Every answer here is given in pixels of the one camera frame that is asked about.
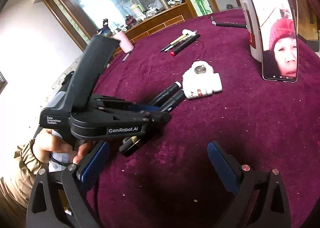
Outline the person left forearm tan sleeve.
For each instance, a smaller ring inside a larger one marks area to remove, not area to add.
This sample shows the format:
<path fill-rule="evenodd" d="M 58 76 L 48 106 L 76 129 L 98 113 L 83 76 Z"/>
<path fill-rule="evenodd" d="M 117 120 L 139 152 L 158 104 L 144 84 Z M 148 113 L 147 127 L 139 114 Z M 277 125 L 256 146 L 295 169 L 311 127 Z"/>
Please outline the person left forearm tan sleeve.
<path fill-rule="evenodd" d="M 36 175 L 48 165 L 40 162 L 33 153 L 35 139 L 17 147 L 13 160 L 8 164 L 9 173 L 1 177 L 2 200 L 27 208 Z"/>

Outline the person left hand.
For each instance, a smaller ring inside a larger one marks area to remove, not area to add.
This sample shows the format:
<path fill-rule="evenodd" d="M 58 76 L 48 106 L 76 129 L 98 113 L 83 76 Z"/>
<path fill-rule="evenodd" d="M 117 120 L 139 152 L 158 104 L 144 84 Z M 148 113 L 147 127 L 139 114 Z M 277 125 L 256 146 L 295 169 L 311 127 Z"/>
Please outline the person left hand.
<path fill-rule="evenodd" d="M 70 161 L 78 164 L 81 159 L 91 150 L 92 142 L 85 141 L 78 147 L 77 152 L 72 152 Z M 33 144 L 33 154 L 37 160 L 47 164 L 50 160 L 50 153 L 71 153 L 73 147 L 63 141 L 60 137 L 52 134 L 51 129 L 43 129 L 37 134 Z"/>

